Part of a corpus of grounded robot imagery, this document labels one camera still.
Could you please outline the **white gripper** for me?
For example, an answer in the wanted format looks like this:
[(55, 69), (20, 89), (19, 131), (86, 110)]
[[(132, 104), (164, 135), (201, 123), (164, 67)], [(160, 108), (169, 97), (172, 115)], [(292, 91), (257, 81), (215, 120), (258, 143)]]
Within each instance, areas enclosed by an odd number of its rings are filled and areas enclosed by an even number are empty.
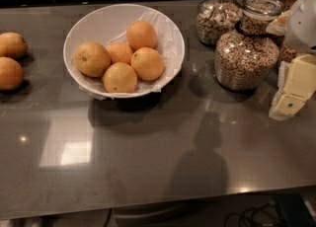
[[(275, 36), (285, 35), (284, 42), (297, 53), (315, 53), (316, 0), (296, 0), (289, 12), (281, 13), (268, 24), (266, 32)], [(282, 61), (277, 86), (269, 117), (290, 119), (316, 92), (316, 56), (305, 54), (291, 62)]]

